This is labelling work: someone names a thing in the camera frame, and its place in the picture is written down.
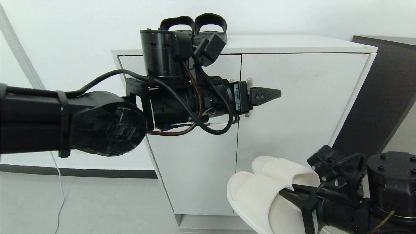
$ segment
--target white slipper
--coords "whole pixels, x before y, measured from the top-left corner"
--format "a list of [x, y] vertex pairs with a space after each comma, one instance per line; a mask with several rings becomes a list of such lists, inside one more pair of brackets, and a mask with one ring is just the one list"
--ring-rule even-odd
[[253, 160], [251, 167], [256, 174], [264, 174], [284, 183], [319, 186], [321, 181], [312, 169], [283, 158], [260, 156]]
[[235, 212], [260, 234], [304, 234], [302, 213], [280, 196], [290, 183], [264, 174], [237, 172], [227, 185]]

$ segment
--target gray floor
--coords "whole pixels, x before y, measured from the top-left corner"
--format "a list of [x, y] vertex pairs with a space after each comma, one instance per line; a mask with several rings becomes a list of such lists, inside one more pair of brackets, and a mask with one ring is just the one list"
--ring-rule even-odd
[[[59, 234], [177, 234], [156, 179], [62, 177]], [[0, 233], [53, 234], [62, 202], [57, 176], [0, 172]]]

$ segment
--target white cabinet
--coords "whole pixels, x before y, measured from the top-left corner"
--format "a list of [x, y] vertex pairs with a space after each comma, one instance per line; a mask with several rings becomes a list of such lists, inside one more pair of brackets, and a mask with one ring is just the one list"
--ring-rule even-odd
[[[307, 165], [311, 154], [331, 145], [376, 50], [313, 35], [228, 36], [222, 54], [206, 72], [229, 80], [252, 78], [254, 87], [280, 89], [282, 97], [254, 107], [223, 135], [196, 128], [179, 137], [148, 136], [149, 154], [173, 212], [185, 215], [181, 227], [194, 220], [207, 228], [208, 222], [218, 223], [213, 222], [217, 215], [222, 216], [221, 225], [239, 223], [226, 186], [236, 171], [251, 171], [254, 158], [270, 155]], [[118, 67], [145, 74], [141, 50], [113, 50], [113, 55]]]
[[308, 166], [306, 159], [330, 139], [369, 54], [244, 54], [241, 79], [281, 89], [282, 96], [254, 107], [238, 128], [237, 171], [251, 172], [260, 155]]
[[[143, 56], [120, 56], [119, 59], [124, 69], [146, 74]], [[241, 55], [220, 55], [205, 71], [208, 75], [240, 80], [240, 67]], [[227, 116], [221, 116], [209, 123], [226, 123], [227, 120]], [[235, 124], [216, 137], [199, 127], [177, 137], [148, 135], [175, 214], [233, 215], [224, 188], [235, 173], [237, 129]]]

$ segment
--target cabinet door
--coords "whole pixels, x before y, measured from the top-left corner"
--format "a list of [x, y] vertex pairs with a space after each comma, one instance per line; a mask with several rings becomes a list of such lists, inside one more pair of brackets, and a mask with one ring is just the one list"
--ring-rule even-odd
[[[143, 57], [123, 56], [120, 61], [123, 68], [145, 74]], [[208, 75], [240, 80], [240, 67], [241, 55], [220, 55], [204, 70]], [[227, 120], [227, 116], [221, 116], [210, 123]], [[223, 135], [212, 135], [196, 127], [182, 136], [148, 136], [175, 214], [233, 215], [226, 188], [235, 173], [237, 129], [235, 124]]]
[[241, 80], [251, 77], [254, 87], [280, 89], [282, 96], [241, 118], [237, 171], [252, 171], [251, 162], [262, 155], [308, 166], [306, 159], [329, 144], [352, 93], [359, 91], [354, 89], [367, 58], [342, 53], [244, 54]]

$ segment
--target black slipper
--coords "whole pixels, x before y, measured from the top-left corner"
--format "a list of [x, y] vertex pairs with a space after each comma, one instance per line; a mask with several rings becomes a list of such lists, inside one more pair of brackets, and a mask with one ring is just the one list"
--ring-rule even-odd
[[177, 30], [177, 31], [187, 33], [190, 38], [193, 37], [194, 23], [193, 23], [193, 19], [191, 17], [189, 17], [187, 15], [182, 15], [182, 16], [179, 16], [179, 17], [164, 19], [160, 23], [160, 28], [162, 30], [169, 30], [174, 25], [189, 25], [192, 28], [192, 30], [182, 29], [182, 30]]
[[[218, 25], [223, 28], [224, 32], [218, 32], [218, 31], [205, 31], [200, 32], [202, 26], [204, 25]], [[205, 38], [209, 39], [213, 34], [217, 34], [224, 43], [227, 42], [227, 23], [225, 22], [225, 19], [222, 18], [219, 15], [213, 14], [213, 13], [205, 13], [200, 16], [198, 16], [195, 19], [195, 27], [194, 29], [194, 37], [193, 37], [193, 45], [198, 46], [199, 43], [201, 43]]]

